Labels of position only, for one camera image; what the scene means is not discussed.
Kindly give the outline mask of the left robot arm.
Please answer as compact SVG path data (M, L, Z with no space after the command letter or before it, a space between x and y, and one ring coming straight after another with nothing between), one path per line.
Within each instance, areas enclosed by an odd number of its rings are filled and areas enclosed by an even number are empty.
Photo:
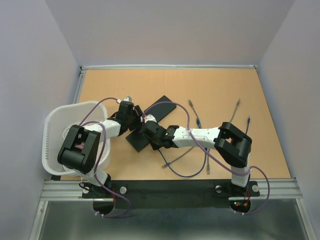
M139 105L121 101L118 111L102 122L88 127L83 122L72 125L57 154L57 162L87 178L100 197L113 194L111 177L99 168L107 140L141 127L142 115Z

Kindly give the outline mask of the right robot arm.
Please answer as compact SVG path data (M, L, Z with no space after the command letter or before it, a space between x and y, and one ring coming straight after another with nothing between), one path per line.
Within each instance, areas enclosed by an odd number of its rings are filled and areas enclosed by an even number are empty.
M230 122L223 122L220 127L188 129L170 125L167 129L154 121L147 121L140 132L148 139L153 150L160 148L199 147L211 159L219 162L208 150L216 150L230 165L230 189L235 195L242 195L248 190L250 169L248 160L251 153L252 139Z

